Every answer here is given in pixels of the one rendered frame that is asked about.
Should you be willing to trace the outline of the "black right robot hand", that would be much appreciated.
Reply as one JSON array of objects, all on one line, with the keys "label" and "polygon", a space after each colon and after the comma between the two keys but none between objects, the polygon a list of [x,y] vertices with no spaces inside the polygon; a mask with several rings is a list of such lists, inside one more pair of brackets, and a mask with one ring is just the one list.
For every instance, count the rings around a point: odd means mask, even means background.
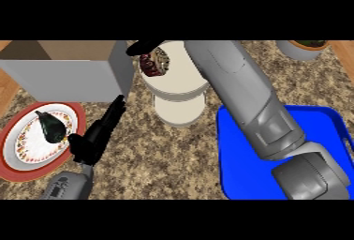
[{"label": "black right robot hand", "polygon": [[162,44],[159,39],[138,40],[125,50],[128,56],[147,54]]}]

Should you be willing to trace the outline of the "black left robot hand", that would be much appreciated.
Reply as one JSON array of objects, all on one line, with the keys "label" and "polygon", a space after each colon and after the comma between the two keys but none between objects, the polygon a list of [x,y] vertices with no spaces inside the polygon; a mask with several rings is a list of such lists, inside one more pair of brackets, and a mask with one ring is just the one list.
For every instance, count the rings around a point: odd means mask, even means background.
[{"label": "black left robot hand", "polygon": [[125,112],[123,96],[117,95],[98,120],[94,121],[82,136],[72,133],[67,137],[73,162],[94,166],[110,139],[113,129]]}]

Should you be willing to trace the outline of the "dark red cupcake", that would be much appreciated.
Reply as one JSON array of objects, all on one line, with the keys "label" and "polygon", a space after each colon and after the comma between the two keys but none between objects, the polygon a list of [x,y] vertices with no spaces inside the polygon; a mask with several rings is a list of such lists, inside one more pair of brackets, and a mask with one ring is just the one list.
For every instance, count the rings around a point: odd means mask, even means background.
[{"label": "dark red cupcake", "polygon": [[156,47],[150,53],[140,55],[140,69],[147,77],[163,76],[168,71],[169,58],[166,52]]}]

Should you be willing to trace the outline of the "blue tray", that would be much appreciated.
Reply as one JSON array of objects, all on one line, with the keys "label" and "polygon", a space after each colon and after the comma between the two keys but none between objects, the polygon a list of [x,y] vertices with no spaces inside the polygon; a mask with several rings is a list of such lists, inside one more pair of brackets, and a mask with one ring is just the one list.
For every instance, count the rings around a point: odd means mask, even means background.
[{"label": "blue tray", "polygon": [[[354,142],[339,113],[328,107],[286,105],[303,132],[305,140],[320,143],[337,161],[349,179],[348,199],[354,200]],[[271,175],[271,169],[290,160],[258,158],[246,137],[224,106],[216,115],[216,142],[219,161],[219,181],[224,195],[231,200],[286,200],[286,196]]]}]

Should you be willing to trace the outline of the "red round placemat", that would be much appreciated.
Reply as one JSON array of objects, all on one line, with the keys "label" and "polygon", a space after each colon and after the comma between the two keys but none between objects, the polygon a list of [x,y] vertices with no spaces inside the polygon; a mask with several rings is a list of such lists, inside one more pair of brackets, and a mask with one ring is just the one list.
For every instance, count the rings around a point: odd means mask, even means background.
[{"label": "red round placemat", "polygon": [[85,112],[78,103],[75,103],[75,102],[36,102],[25,110],[22,110],[16,114],[16,116],[11,118],[11,120],[8,121],[8,123],[4,126],[2,130],[0,131],[0,178],[10,182],[20,183],[20,182],[29,182],[32,180],[36,180],[38,178],[45,176],[48,173],[51,173],[60,167],[60,165],[64,163],[66,159],[72,155],[69,146],[67,146],[67,149],[64,150],[60,157],[57,157],[48,165],[45,165],[30,171],[14,170],[5,163],[4,157],[2,157],[2,146],[4,146],[5,135],[10,131],[10,127],[14,125],[14,122],[19,120],[19,117],[23,116],[35,107],[39,107],[45,104],[56,104],[56,103],[64,104],[73,109],[73,111],[76,113],[76,132],[75,133],[78,135],[82,135],[85,132]]}]

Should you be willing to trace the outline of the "dark green vegetable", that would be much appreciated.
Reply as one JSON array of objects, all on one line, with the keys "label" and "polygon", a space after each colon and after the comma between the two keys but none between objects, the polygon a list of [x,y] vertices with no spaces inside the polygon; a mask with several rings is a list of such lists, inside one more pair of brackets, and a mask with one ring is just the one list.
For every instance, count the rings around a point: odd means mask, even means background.
[{"label": "dark green vegetable", "polygon": [[35,114],[38,116],[45,141],[48,143],[58,143],[66,135],[66,127],[63,123],[47,112],[35,111]]}]

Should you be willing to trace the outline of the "white patterned plate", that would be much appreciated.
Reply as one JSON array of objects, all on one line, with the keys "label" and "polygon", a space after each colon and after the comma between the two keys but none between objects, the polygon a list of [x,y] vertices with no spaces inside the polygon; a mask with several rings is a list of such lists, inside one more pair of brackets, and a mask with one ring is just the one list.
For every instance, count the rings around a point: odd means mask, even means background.
[{"label": "white patterned plate", "polygon": [[8,166],[17,171],[30,171],[48,165],[67,149],[67,138],[48,143],[35,111],[48,113],[66,127],[66,134],[78,130],[78,115],[64,104],[45,104],[35,107],[10,127],[2,146],[2,157]]}]

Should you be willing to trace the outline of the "grey open box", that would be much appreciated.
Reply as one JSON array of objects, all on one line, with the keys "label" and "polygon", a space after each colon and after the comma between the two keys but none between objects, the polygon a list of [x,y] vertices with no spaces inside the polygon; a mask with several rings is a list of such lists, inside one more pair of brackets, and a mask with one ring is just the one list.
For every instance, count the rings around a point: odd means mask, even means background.
[{"label": "grey open box", "polygon": [[36,101],[110,102],[132,83],[125,49],[123,40],[13,40],[0,68]]}]

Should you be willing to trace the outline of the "grey plant pot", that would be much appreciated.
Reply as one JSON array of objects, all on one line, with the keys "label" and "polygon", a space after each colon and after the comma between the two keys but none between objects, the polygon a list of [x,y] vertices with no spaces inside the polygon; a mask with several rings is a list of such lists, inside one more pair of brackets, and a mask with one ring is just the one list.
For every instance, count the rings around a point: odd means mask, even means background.
[{"label": "grey plant pot", "polygon": [[292,59],[299,61],[309,61],[317,58],[323,50],[328,46],[328,42],[324,42],[320,47],[308,47],[300,45],[293,40],[277,40],[275,46],[281,53]]}]

